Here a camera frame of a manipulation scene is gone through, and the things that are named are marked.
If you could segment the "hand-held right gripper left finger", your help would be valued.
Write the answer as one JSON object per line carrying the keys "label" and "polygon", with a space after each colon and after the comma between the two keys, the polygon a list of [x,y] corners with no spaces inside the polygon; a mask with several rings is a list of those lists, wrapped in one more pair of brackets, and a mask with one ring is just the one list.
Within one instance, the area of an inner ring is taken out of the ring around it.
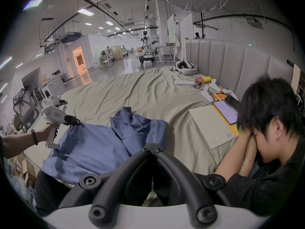
{"label": "hand-held right gripper left finger", "polygon": [[116,171],[106,174],[85,174],[64,197],[61,208],[73,208],[91,204],[88,213],[92,224],[110,224],[116,218],[121,194],[152,156],[154,143],[148,143],[132,155]]}

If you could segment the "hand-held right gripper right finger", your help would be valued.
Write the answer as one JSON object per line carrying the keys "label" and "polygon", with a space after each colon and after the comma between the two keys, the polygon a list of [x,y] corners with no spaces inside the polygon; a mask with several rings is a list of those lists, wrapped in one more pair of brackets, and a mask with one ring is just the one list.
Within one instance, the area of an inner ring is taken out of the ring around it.
{"label": "hand-held right gripper right finger", "polygon": [[195,175],[159,144],[153,144],[156,166],[176,186],[177,203],[186,204],[191,225],[212,225],[218,218],[215,205],[235,207],[235,193],[219,174]]}

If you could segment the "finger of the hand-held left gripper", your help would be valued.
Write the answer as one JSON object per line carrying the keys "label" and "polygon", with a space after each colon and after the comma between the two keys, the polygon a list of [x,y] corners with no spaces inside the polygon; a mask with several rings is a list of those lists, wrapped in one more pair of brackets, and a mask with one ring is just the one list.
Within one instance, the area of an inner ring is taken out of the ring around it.
{"label": "finger of the hand-held left gripper", "polygon": [[80,125],[81,121],[79,119],[77,119],[75,116],[71,116],[71,115],[65,115],[64,117],[64,125],[69,126],[76,126],[76,125]]}

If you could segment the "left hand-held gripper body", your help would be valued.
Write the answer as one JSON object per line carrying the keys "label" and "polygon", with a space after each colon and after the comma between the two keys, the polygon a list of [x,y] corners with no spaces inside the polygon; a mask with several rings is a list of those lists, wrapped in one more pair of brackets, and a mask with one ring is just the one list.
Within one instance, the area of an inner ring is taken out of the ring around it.
{"label": "left hand-held gripper body", "polygon": [[[50,124],[61,125],[65,123],[66,116],[66,105],[67,101],[62,100],[61,97],[49,97],[48,99],[44,99],[42,101],[42,110],[41,116],[42,118]],[[59,149],[60,144],[54,143],[55,134],[57,128],[52,128],[47,141],[46,147],[50,149]]]}

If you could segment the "person's left hand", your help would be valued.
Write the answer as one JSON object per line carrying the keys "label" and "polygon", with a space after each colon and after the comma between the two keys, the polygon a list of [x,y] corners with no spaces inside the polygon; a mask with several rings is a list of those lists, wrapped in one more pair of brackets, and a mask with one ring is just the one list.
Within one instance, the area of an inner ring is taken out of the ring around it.
{"label": "person's left hand", "polygon": [[51,124],[51,123],[47,122],[45,127],[42,130],[35,131],[37,142],[38,143],[46,142],[51,130],[58,129],[58,128],[59,128],[58,124],[56,124],[56,123]]}

